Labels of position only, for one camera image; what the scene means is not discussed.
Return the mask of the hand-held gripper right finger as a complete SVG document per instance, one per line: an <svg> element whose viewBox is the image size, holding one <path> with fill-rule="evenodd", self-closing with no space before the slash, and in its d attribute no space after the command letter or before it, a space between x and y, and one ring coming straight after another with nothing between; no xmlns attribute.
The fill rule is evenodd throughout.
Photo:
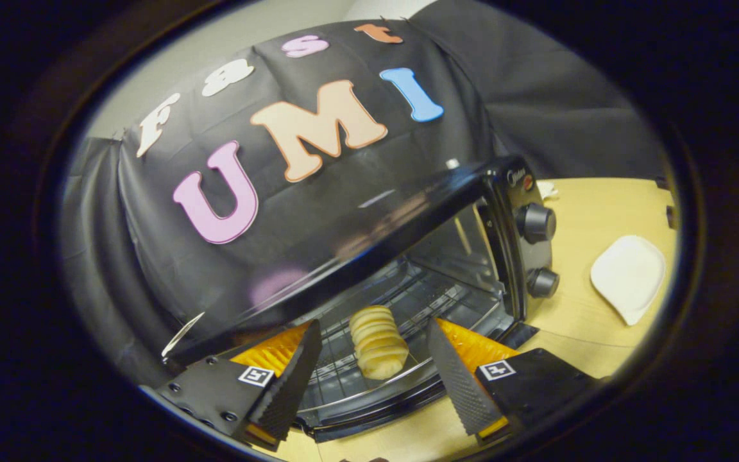
<svg viewBox="0 0 739 462"><path fill-rule="evenodd" d="M441 318L427 345L464 430L480 440L539 427L601 383L546 349L518 353Z"/></svg>

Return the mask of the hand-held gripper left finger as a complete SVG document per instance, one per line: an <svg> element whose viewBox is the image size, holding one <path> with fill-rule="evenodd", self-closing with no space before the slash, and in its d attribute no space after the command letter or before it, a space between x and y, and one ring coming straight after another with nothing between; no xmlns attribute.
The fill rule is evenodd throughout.
<svg viewBox="0 0 739 462"><path fill-rule="evenodd" d="M237 354L204 357L156 394L200 426L276 450L296 419L322 346L320 322L308 321Z"/></svg>

